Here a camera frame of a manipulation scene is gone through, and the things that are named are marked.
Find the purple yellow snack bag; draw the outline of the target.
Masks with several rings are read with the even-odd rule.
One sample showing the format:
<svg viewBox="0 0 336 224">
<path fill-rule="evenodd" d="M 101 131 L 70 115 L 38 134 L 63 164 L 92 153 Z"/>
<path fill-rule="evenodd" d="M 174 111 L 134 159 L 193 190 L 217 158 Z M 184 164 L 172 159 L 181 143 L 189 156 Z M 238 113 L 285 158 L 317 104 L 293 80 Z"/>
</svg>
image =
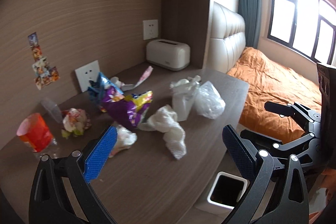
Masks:
<svg viewBox="0 0 336 224">
<path fill-rule="evenodd" d="M 145 118 L 153 101 L 151 90 L 141 94 L 123 95 L 110 87 L 100 101 L 102 108 L 111 118 L 128 130 L 134 130 Z"/>
</svg>

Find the yellow orange chip can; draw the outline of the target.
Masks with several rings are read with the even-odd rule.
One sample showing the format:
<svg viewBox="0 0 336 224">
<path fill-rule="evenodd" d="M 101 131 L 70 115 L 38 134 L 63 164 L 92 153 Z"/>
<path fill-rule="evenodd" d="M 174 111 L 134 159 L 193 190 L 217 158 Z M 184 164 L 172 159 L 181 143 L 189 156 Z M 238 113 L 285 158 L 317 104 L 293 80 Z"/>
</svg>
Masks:
<svg viewBox="0 0 336 224">
<path fill-rule="evenodd" d="M 58 143 L 40 113 L 33 113 L 19 125 L 17 137 L 35 155 L 56 155 Z"/>
</svg>

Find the white trash bin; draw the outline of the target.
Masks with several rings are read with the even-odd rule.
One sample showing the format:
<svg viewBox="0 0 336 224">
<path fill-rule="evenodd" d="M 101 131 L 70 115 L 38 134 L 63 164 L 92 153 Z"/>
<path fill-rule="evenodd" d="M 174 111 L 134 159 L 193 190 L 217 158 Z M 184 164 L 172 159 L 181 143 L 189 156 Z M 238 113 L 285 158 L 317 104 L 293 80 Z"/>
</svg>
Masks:
<svg viewBox="0 0 336 224">
<path fill-rule="evenodd" d="M 248 180 L 226 172 L 218 172 L 214 182 L 195 203 L 199 210 L 214 215 L 230 213 L 245 193 Z"/>
</svg>

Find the orange bed cover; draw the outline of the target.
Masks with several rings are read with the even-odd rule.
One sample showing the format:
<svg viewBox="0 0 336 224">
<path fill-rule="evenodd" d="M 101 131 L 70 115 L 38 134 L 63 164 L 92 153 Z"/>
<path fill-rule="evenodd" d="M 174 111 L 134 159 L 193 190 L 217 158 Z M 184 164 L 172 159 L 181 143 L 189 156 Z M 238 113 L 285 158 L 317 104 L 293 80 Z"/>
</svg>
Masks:
<svg viewBox="0 0 336 224">
<path fill-rule="evenodd" d="M 249 91 L 239 123 L 257 133 L 288 143 L 303 134 L 290 117 L 264 109 L 267 101 L 286 105 L 298 102 L 316 112 L 321 111 L 318 85 L 293 69 L 284 67 L 252 47 L 246 47 L 228 75 L 249 83 Z"/>
</svg>

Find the crumpled tissue near gripper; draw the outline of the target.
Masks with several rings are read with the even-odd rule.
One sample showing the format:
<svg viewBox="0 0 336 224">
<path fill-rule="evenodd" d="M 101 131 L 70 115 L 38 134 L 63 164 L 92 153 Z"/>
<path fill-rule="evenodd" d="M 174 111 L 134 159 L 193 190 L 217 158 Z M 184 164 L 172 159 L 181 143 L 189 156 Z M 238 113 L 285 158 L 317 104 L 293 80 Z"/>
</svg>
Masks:
<svg viewBox="0 0 336 224">
<path fill-rule="evenodd" d="M 137 134 L 129 131 L 122 125 L 117 125 L 117 141 L 109 154 L 109 158 L 114 157 L 119 152 L 129 149 L 137 141 Z"/>
</svg>

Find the small crumpled wrapper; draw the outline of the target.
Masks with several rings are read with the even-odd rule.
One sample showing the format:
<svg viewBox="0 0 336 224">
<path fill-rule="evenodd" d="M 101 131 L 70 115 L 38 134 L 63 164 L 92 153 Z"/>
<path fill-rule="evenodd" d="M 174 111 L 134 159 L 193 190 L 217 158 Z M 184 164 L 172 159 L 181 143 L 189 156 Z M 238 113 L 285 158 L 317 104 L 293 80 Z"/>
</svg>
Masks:
<svg viewBox="0 0 336 224">
<path fill-rule="evenodd" d="M 91 120 L 83 109 L 71 108 L 62 112 L 63 129 L 62 137 L 68 139 L 71 135 L 74 137 L 83 136 L 84 131 L 91 126 Z"/>
</svg>

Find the clear crumpled plastic bag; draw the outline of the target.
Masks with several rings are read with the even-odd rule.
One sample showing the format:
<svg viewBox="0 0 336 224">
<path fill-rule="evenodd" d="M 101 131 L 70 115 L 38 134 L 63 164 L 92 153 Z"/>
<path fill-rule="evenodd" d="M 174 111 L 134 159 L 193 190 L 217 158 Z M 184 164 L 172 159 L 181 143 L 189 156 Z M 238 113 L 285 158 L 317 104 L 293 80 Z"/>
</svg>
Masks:
<svg viewBox="0 0 336 224">
<path fill-rule="evenodd" d="M 194 107 L 198 115 L 217 119 L 223 114 L 226 103 L 213 84 L 207 81 L 198 89 Z"/>
</svg>

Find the clear plastic lid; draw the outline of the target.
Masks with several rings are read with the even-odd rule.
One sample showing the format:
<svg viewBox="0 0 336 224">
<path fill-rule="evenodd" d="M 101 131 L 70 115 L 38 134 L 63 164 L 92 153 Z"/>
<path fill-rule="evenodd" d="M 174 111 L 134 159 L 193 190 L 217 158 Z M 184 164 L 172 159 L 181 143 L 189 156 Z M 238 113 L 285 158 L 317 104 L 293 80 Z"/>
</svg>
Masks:
<svg viewBox="0 0 336 224">
<path fill-rule="evenodd" d="M 41 100 L 41 105 L 45 108 L 51 118 L 53 118 L 57 123 L 62 123 L 62 112 L 54 101 L 49 98 L 43 98 Z"/>
</svg>

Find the blue snack wrapper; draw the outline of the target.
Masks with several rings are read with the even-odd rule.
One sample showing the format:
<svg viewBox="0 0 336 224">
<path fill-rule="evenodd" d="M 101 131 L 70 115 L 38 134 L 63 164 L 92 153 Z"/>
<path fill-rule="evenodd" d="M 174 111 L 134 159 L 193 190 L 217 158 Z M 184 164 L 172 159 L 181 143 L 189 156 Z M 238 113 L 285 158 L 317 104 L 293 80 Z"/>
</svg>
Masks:
<svg viewBox="0 0 336 224">
<path fill-rule="evenodd" d="M 112 83 L 102 72 L 98 73 L 96 81 L 89 80 L 87 91 L 90 101 L 92 101 L 102 113 L 106 112 L 101 105 L 105 96 L 108 96 L 113 102 L 124 98 L 123 91 Z"/>
</svg>

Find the pink white wrapper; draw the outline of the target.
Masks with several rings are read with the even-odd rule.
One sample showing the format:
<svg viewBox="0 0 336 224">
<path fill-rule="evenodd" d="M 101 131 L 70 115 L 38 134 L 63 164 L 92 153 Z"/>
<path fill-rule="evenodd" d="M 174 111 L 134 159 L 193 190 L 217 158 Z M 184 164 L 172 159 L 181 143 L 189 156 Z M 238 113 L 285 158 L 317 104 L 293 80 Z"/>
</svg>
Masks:
<svg viewBox="0 0 336 224">
<path fill-rule="evenodd" d="M 152 71 L 153 71 L 153 67 L 152 66 L 148 66 L 148 68 L 146 69 L 146 71 L 144 71 L 144 73 L 139 78 L 139 80 L 137 81 L 136 84 L 123 84 L 121 86 L 121 90 L 125 92 L 125 91 L 129 91 L 129 90 L 133 90 L 136 87 L 140 86 L 144 81 L 146 81 L 149 78 L 149 76 L 151 75 Z"/>
</svg>

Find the crumpled white tissue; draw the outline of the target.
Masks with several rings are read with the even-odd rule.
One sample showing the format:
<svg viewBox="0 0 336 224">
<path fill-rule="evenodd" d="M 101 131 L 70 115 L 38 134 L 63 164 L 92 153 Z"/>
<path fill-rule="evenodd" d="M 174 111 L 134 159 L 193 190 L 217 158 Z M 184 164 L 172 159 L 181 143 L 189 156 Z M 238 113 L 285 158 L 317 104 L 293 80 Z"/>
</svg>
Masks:
<svg viewBox="0 0 336 224">
<path fill-rule="evenodd" d="M 158 131 L 163 133 L 163 140 L 167 149 L 176 160 L 187 154 L 185 145 L 185 131 L 177 121 L 177 113 L 170 105 L 159 108 L 146 121 L 139 123 L 142 131 Z"/>
</svg>

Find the white plastic bag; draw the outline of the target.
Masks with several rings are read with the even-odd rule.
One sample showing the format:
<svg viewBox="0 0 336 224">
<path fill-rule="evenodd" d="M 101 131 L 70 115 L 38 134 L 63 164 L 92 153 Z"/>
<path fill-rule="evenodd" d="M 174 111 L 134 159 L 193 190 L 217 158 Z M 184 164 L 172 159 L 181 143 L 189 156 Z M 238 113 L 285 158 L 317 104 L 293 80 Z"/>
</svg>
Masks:
<svg viewBox="0 0 336 224">
<path fill-rule="evenodd" d="M 187 120 L 201 82 L 201 76 L 187 77 L 170 83 L 172 108 L 177 113 L 177 121 Z"/>
</svg>

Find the white cushioned headboard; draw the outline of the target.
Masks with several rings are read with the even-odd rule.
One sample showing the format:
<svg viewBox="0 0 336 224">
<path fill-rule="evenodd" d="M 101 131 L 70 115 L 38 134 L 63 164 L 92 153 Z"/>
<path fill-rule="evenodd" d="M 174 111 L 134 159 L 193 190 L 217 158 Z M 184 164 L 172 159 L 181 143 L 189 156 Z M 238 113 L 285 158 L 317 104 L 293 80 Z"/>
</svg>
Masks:
<svg viewBox="0 0 336 224">
<path fill-rule="evenodd" d="M 241 15 L 214 3 L 207 66 L 227 73 L 246 46 L 245 22 Z"/>
</svg>

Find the black framed window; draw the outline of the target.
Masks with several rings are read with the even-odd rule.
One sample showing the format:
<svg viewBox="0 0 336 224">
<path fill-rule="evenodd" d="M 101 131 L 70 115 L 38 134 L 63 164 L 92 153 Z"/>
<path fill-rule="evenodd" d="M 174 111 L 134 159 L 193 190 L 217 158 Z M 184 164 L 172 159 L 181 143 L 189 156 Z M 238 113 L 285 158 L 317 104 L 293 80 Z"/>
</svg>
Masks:
<svg viewBox="0 0 336 224">
<path fill-rule="evenodd" d="M 326 0 L 271 0 L 268 39 L 315 63 L 331 64 L 335 8 Z"/>
</svg>

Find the white toaster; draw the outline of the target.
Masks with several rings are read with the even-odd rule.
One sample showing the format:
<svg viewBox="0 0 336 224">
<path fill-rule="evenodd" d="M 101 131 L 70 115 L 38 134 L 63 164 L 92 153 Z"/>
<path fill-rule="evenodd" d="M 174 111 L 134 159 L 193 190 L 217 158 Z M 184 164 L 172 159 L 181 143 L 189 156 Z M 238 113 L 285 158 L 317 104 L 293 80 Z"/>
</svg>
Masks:
<svg viewBox="0 0 336 224">
<path fill-rule="evenodd" d="M 152 40 L 146 45 L 146 60 L 171 71 L 181 71 L 190 63 L 190 46 L 166 39 Z"/>
</svg>

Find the lower wall socket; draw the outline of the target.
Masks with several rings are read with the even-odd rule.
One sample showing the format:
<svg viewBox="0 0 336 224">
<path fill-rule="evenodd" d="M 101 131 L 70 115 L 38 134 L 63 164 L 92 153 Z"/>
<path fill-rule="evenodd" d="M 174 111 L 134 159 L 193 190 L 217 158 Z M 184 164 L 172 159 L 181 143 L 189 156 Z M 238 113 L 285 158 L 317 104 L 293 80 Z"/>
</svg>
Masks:
<svg viewBox="0 0 336 224">
<path fill-rule="evenodd" d="M 96 81 L 100 72 L 99 63 L 97 60 L 83 65 L 82 67 L 75 69 L 75 74 L 80 85 L 81 92 L 87 91 L 90 86 L 89 81 Z"/>
</svg>

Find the wall socket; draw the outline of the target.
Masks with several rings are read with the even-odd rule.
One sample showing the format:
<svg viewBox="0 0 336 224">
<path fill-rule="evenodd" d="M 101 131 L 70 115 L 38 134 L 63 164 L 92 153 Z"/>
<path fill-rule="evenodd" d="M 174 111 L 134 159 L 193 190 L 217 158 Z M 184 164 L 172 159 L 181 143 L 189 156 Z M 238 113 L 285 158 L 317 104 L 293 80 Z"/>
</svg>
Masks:
<svg viewBox="0 0 336 224">
<path fill-rule="evenodd" d="M 158 19 L 143 21 L 143 39 L 150 40 L 158 37 Z"/>
<path fill-rule="evenodd" d="M 99 63 L 97 60 L 83 65 L 82 67 L 75 69 L 75 74 L 80 85 L 81 92 L 87 91 L 90 86 L 89 81 L 96 81 L 100 72 Z"/>
</svg>

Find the colourful wall stickers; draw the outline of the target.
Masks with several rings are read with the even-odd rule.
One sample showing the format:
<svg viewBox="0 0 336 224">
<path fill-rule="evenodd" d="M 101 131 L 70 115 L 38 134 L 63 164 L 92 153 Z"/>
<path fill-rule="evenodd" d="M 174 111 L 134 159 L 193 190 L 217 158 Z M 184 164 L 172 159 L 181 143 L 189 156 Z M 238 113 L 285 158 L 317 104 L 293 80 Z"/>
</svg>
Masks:
<svg viewBox="0 0 336 224">
<path fill-rule="evenodd" d="M 34 63 L 32 65 L 32 69 L 35 73 L 34 83 L 37 89 L 41 90 L 45 86 L 56 82 L 60 79 L 60 76 L 57 68 L 52 67 L 48 62 L 47 57 L 42 54 L 36 32 L 28 36 L 28 41 L 34 59 Z"/>
</svg>

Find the upper wall socket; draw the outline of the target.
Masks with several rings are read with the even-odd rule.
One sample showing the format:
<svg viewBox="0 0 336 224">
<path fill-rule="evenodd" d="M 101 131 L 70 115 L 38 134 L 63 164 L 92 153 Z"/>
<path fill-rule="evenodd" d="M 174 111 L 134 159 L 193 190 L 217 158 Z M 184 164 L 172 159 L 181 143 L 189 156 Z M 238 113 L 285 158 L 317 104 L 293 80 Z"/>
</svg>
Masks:
<svg viewBox="0 0 336 224">
<path fill-rule="evenodd" d="M 143 21 L 143 39 L 150 40 L 158 37 L 158 19 Z"/>
</svg>

